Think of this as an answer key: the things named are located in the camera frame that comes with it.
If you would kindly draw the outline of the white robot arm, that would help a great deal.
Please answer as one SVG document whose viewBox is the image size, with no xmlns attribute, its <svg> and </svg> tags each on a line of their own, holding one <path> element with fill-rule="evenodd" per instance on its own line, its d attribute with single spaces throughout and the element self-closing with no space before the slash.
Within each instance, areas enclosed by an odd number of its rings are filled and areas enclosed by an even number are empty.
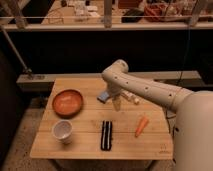
<svg viewBox="0 0 213 171">
<path fill-rule="evenodd" d="M 110 95 L 125 89 L 176 114 L 173 171 L 213 171 L 213 92 L 191 91 L 128 74 L 116 60 L 102 72 Z"/>
</svg>

